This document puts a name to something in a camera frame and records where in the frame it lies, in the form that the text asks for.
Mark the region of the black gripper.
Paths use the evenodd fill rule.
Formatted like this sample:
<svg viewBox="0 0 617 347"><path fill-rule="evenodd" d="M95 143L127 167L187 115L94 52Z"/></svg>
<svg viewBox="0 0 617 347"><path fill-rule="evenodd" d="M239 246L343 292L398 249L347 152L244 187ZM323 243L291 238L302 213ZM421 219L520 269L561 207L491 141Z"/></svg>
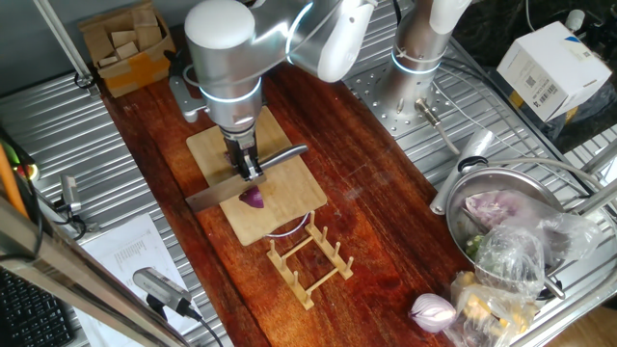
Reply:
<svg viewBox="0 0 617 347"><path fill-rule="evenodd" d="M242 177L256 180L262 176L258 163L255 130L229 132L223 130L224 141L228 150L230 164Z"/></svg>

